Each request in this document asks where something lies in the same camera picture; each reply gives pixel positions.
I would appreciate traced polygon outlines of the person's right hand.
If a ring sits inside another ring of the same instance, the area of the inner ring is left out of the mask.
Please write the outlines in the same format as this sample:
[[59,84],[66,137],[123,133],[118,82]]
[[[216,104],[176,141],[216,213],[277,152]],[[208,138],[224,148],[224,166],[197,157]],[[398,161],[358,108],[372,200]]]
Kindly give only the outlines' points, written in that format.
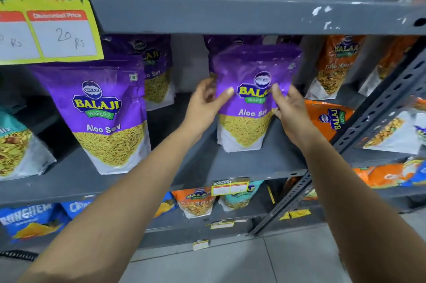
[[287,110],[278,110],[275,115],[280,119],[283,129],[302,153],[315,144],[320,138],[320,131],[311,122],[308,115],[305,99],[293,85],[286,94],[290,99],[290,107]]

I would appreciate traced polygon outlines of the person's left hand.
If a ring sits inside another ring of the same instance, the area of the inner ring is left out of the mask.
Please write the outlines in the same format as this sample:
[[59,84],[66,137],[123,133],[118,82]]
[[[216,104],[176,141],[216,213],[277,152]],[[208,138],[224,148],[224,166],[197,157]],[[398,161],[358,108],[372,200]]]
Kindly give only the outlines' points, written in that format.
[[196,141],[216,118],[219,110],[212,108],[212,101],[220,94],[216,94],[216,81],[209,77],[201,80],[191,95],[181,126]]

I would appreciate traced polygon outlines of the purple snack packet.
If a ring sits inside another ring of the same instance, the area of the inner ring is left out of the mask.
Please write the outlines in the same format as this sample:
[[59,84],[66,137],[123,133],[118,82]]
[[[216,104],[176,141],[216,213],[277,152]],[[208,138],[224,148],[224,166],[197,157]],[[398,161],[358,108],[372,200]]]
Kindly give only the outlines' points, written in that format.
[[263,35],[204,35],[204,42],[208,54],[208,68],[211,77],[215,76],[212,63],[213,57],[221,51],[236,45],[261,45],[263,43]]
[[174,104],[172,48],[169,34],[105,34],[101,36],[104,55],[133,55],[143,62],[146,110]]
[[100,174],[127,173],[151,152],[143,61],[117,55],[28,69]]
[[215,55],[216,94],[233,88],[220,108],[217,142],[226,152],[260,150],[277,110],[271,87],[286,95],[298,71],[302,50],[294,44],[236,45]]

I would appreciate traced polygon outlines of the person's right forearm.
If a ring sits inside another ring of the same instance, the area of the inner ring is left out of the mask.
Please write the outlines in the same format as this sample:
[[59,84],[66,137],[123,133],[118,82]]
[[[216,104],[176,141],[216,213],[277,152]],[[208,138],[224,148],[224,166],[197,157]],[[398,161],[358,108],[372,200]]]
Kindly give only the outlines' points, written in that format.
[[426,241],[321,135],[297,140],[353,283],[426,283]]

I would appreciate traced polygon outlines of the person's left forearm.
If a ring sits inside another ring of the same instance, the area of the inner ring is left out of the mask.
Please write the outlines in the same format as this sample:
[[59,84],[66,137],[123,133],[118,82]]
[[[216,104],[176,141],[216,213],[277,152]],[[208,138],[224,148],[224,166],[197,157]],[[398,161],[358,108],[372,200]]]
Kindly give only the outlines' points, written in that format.
[[75,217],[16,283],[118,283],[203,132],[184,122]]

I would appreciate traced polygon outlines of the grey metal shelf rack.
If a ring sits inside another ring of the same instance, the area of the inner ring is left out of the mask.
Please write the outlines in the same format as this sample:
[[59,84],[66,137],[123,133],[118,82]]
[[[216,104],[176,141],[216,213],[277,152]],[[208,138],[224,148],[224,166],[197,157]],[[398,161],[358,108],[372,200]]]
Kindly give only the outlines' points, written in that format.
[[[323,36],[343,32],[368,35],[355,72],[349,75],[349,84],[331,101],[356,110],[367,98],[358,93],[360,86],[394,38],[426,35],[426,0],[90,1],[101,32],[173,36],[173,77],[178,94],[173,105],[148,113],[153,148],[182,122],[189,92],[208,75],[204,34],[303,35],[302,66],[294,77],[294,83],[303,92],[304,84],[310,82],[310,69],[314,68]],[[200,239],[212,242],[282,229],[278,216],[296,207],[312,188],[301,152],[290,143],[275,117],[258,151],[226,153],[217,144],[216,135],[214,122],[185,156],[170,191],[243,177],[250,181],[265,180],[261,188],[241,210],[225,212],[215,202],[209,216],[188,219],[179,208],[163,214],[148,225],[139,248],[191,244]],[[290,192],[282,194],[286,180],[295,176],[302,178]],[[235,224],[232,228],[210,229],[213,222],[223,220],[235,220]]]

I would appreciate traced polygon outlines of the small teal snack packet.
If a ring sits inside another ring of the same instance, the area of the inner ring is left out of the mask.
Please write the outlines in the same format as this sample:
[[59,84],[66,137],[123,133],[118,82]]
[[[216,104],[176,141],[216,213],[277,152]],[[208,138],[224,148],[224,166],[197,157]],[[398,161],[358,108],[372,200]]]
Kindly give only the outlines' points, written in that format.
[[258,191],[259,187],[263,184],[264,180],[250,182],[248,189],[245,192],[227,194],[219,198],[219,205],[222,206],[225,212],[239,210],[248,206],[253,196]]

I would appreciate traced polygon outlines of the grey slotted metal rack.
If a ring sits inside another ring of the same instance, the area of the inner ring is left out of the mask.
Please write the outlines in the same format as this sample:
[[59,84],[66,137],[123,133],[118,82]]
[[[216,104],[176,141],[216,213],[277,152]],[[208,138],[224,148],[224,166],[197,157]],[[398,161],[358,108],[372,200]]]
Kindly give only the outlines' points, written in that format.
[[397,161],[396,153],[366,150],[364,145],[392,118],[426,94],[426,35],[421,36],[402,62],[357,108],[331,145],[351,167],[371,167]]

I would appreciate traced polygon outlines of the small orange snack packet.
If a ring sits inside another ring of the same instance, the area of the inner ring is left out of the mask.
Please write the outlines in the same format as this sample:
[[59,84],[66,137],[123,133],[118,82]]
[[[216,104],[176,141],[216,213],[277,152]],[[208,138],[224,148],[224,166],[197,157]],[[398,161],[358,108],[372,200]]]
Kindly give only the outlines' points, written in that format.
[[188,219],[209,216],[216,201],[211,194],[211,186],[174,190],[171,193]]

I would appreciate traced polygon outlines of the white orange snack packet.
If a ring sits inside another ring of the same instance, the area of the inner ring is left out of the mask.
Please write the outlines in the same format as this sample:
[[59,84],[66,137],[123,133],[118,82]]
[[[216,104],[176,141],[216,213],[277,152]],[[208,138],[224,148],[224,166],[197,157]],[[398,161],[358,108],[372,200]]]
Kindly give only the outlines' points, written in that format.
[[370,139],[363,149],[411,155],[426,150],[426,98],[417,98]]

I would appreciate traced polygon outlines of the blue yellow chips packet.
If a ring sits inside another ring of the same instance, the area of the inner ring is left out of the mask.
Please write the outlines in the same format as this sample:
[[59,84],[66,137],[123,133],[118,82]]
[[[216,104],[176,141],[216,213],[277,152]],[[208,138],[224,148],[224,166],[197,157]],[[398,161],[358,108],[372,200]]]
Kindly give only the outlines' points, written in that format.
[[154,218],[157,218],[165,213],[168,213],[169,211],[172,211],[176,209],[177,207],[178,207],[178,204],[176,202],[175,197],[173,196],[171,191],[168,191],[166,195],[164,196]]

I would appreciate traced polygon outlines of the orange blue snack packet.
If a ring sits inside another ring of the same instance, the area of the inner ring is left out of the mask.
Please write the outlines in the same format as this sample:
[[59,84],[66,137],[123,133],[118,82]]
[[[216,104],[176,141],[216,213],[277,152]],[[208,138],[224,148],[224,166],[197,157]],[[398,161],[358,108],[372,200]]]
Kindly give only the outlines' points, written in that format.
[[373,189],[426,185],[426,158],[409,157],[405,162],[353,171]]

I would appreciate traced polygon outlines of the green yellow price sign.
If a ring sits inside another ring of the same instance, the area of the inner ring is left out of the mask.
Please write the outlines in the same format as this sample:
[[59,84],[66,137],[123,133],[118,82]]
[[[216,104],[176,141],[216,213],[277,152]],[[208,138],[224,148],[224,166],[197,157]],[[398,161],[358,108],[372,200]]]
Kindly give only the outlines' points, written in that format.
[[0,65],[103,58],[90,0],[0,0]]

